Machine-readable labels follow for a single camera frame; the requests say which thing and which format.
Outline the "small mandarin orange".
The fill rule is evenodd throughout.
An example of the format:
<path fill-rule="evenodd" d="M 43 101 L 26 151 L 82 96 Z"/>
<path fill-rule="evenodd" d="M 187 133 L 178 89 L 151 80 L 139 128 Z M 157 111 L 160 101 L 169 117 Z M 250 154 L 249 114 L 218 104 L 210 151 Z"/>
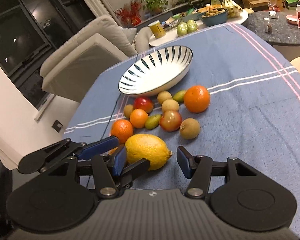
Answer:
<path fill-rule="evenodd" d="M 130 114 L 129 120 L 133 125 L 133 127 L 144 128 L 148 117 L 149 117 L 148 113 L 143 109 L 135 109 Z"/>

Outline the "dark marble round table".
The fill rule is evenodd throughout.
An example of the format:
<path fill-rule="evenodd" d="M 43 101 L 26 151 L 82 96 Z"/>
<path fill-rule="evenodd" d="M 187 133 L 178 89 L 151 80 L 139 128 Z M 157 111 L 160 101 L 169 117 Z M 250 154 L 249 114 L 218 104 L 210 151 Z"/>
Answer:
<path fill-rule="evenodd" d="M 277 13 L 279 18 L 272 19 L 268 11 L 257 11 L 249 14 L 248 19 L 242 24 L 270 45 L 300 47 L 300 29 L 289 24 L 284 12 Z M 264 30 L 264 18 L 270 18 L 272 33 Z"/>

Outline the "red yellow apple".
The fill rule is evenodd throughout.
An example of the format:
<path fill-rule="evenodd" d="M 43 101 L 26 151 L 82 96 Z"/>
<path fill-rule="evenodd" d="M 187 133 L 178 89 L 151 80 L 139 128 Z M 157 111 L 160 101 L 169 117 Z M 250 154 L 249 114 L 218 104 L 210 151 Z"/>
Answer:
<path fill-rule="evenodd" d="M 167 131 L 173 132 L 180 128 L 183 119 L 178 111 L 168 110 L 165 111 L 160 118 L 160 127 Z"/>

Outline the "potted green plant left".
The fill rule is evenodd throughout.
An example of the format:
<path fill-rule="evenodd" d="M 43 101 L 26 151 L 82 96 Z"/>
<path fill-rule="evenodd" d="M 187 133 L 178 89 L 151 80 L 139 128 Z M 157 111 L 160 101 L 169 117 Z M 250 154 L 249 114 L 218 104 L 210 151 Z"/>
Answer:
<path fill-rule="evenodd" d="M 168 6 L 168 0 L 144 0 L 143 10 L 155 15 L 162 13 Z"/>

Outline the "blue striped tablecloth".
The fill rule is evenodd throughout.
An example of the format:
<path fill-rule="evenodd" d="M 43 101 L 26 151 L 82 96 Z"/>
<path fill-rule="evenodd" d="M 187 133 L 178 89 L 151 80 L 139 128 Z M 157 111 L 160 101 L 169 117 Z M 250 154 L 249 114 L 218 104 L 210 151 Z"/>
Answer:
<path fill-rule="evenodd" d="M 298 209 L 290 228 L 300 236 L 300 73 L 241 25 L 208 28 L 160 48 L 180 45 L 191 48 L 193 59 L 189 72 L 170 93 L 202 85 L 210 93 L 210 105 L 199 114 L 181 105 L 183 119 L 200 122 L 201 132 L 194 140 L 184 140 L 178 131 L 166 132 L 160 127 L 134 130 L 160 137 L 173 156 L 163 168 L 135 180 L 133 188 L 184 191 L 189 180 L 177 164 L 175 150 L 179 145 L 214 161 L 238 157 L 294 194 Z M 123 118 L 124 106 L 134 101 L 119 92 L 119 80 L 141 57 L 120 62 L 97 78 L 64 138 L 88 144 L 110 135 L 112 124 Z"/>

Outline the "green jujube fruit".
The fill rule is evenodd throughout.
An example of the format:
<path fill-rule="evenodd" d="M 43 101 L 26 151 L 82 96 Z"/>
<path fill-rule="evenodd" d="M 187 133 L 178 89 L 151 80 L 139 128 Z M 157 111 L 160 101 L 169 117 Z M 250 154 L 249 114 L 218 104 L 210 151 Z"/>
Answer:
<path fill-rule="evenodd" d="M 160 119 L 161 114 L 149 116 L 145 122 L 145 128 L 149 130 L 155 129 L 159 125 Z"/>

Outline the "white round coffee table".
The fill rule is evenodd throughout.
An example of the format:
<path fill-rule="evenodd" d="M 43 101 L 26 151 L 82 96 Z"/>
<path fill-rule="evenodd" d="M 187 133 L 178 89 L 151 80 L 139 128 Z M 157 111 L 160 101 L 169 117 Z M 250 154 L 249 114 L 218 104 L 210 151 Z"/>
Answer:
<path fill-rule="evenodd" d="M 203 18 L 200 18 L 199 20 L 197 20 L 196 23 L 197 23 L 198 30 L 202 30 L 205 28 L 218 27 L 220 25 L 226 25 L 226 24 L 230 24 L 230 23 L 243 24 L 248 19 L 248 16 L 249 16 L 248 12 L 246 10 L 243 10 L 240 13 L 239 17 L 229 18 L 224 23 L 222 23 L 221 20 L 219 20 L 219 21 L 215 20 L 215 23 L 214 23 L 214 22 L 212 22 L 212 18 L 206 19 L 206 21 L 208 21 L 208 23 L 211 23 L 211 25 L 206 25 L 204 22 L 202 22 Z M 152 35 L 149 38 L 148 43 L 151 47 L 157 47 L 157 46 L 160 46 L 167 42 L 173 41 L 173 40 L 177 39 L 178 37 L 179 36 L 177 34 L 177 27 L 175 27 L 171 30 L 166 31 L 166 34 L 163 37 L 155 38 L 155 36 Z"/>

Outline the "yellow tin can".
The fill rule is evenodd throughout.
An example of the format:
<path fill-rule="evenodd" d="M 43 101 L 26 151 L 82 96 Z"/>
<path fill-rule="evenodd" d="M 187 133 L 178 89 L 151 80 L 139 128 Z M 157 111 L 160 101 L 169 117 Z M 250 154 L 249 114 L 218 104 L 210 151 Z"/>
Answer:
<path fill-rule="evenodd" d="M 151 24 L 148 25 L 148 27 L 150 28 L 151 32 L 153 33 L 156 39 L 166 35 L 161 25 L 161 22 L 159 20 L 152 22 Z"/>

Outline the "large orange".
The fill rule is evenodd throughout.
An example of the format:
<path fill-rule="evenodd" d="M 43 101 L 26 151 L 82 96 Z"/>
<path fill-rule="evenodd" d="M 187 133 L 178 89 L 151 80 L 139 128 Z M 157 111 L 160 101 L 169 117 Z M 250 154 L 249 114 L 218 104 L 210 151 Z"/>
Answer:
<path fill-rule="evenodd" d="M 184 105 L 191 113 L 202 113 L 210 105 L 210 93 L 201 85 L 192 86 L 184 95 Z"/>

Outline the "beige sofa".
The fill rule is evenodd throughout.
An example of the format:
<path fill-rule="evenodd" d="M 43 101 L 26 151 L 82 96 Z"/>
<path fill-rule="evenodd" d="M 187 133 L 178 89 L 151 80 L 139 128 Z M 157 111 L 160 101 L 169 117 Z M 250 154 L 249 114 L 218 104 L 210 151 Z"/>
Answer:
<path fill-rule="evenodd" d="M 42 64 L 42 90 L 81 102 L 98 76 L 117 63 L 149 49 L 152 32 L 123 28 L 102 15 L 82 28 Z"/>

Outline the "small tan fruit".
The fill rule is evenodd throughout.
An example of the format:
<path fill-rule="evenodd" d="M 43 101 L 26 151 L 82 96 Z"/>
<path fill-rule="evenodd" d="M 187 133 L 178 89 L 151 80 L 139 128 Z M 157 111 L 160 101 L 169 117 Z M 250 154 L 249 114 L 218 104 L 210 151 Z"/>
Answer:
<path fill-rule="evenodd" d="M 123 109 L 123 114 L 124 114 L 125 118 L 129 119 L 132 111 L 134 111 L 133 105 L 125 105 L 125 107 Z"/>

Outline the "green jujube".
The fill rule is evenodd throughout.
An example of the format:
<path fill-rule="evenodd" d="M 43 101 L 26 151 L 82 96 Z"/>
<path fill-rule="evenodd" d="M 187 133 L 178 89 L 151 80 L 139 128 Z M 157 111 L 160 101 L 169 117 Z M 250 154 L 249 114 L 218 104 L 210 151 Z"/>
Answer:
<path fill-rule="evenodd" d="M 173 100 L 175 100 L 178 103 L 183 103 L 185 94 L 186 94 L 186 90 L 180 90 L 174 94 Z"/>

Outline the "yellow lemon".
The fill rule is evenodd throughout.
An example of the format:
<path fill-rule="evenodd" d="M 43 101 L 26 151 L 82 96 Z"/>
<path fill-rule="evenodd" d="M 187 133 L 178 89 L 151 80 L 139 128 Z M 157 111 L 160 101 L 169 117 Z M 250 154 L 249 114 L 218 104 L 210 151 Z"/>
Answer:
<path fill-rule="evenodd" d="M 151 163 L 149 171 L 162 168 L 173 154 L 162 139 L 152 134 L 135 134 L 128 138 L 125 147 L 128 163 L 145 158 Z"/>

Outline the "brown longan fruit large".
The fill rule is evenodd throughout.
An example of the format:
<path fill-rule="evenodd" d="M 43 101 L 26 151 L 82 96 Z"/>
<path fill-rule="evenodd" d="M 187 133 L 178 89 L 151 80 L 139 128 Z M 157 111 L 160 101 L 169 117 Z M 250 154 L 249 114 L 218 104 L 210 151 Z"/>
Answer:
<path fill-rule="evenodd" d="M 187 140 L 194 139 L 200 133 L 200 123 L 193 118 L 185 119 L 181 123 L 179 132 L 183 139 L 187 139 Z"/>

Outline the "tan round fruit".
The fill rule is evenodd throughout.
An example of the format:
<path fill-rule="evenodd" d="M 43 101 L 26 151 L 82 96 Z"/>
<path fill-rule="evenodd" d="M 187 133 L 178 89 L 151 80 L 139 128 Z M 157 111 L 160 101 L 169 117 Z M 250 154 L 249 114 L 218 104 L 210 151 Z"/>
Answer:
<path fill-rule="evenodd" d="M 162 112 L 166 111 L 179 111 L 179 103 L 173 99 L 167 99 L 162 103 L 161 110 Z"/>
<path fill-rule="evenodd" d="M 164 101 L 172 99 L 172 95 L 168 91 L 162 91 L 157 96 L 157 101 L 162 105 Z"/>

